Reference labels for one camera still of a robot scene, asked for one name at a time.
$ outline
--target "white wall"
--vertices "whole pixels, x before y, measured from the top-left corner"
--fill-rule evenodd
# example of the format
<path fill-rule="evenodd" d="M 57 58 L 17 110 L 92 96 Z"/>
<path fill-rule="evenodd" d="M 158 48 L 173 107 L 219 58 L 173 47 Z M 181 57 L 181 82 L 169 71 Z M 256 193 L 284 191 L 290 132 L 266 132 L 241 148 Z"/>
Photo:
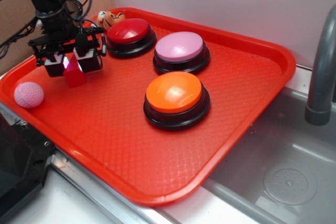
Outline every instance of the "white wall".
<path fill-rule="evenodd" d="M 115 0 L 285 46 L 312 66 L 325 18 L 336 0 Z"/>

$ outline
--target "pink golf ball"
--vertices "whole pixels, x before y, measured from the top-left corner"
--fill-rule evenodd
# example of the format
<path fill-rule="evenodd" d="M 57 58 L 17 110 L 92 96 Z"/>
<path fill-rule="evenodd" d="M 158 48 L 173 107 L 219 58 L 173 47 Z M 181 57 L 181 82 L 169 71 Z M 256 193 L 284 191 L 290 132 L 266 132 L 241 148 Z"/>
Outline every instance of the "pink golf ball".
<path fill-rule="evenodd" d="M 19 84 L 14 91 L 14 99 L 18 105 L 32 109 L 43 102 L 44 92 L 40 85 L 34 82 Z"/>

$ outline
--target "faucet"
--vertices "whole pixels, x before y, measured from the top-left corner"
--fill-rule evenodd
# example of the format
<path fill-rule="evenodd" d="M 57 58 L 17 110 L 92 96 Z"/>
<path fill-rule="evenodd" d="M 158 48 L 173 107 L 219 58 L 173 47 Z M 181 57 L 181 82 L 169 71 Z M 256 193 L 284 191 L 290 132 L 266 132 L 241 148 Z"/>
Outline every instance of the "faucet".
<path fill-rule="evenodd" d="M 313 125 L 329 122 L 332 102 L 336 102 L 336 5 L 324 23 L 315 56 L 306 104 L 306 121 Z"/>

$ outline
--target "stuffed toy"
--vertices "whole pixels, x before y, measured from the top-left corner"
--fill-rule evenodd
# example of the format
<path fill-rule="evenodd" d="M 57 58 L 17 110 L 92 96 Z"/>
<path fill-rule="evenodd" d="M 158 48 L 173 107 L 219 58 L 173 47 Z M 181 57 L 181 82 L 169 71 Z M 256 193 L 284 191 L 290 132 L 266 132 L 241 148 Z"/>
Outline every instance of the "stuffed toy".
<path fill-rule="evenodd" d="M 105 31 L 107 31 L 111 26 L 115 25 L 116 23 L 123 21 L 125 19 L 124 13 L 118 13 L 117 15 L 108 11 L 100 11 L 98 14 L 98 18 L 96 23 L 103 27 Z"/>

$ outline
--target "sink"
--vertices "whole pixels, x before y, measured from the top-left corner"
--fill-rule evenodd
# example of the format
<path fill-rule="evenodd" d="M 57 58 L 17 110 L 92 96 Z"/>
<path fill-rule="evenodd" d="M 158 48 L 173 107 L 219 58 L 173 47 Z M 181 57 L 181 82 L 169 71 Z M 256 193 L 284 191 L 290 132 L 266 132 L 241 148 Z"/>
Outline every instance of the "sink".
<path fill-rule="evenodd" d="M 284 88 L 203 187 L 261 223 L 334 223 L 336 108 L 313 126 L 306 101 Z"/>

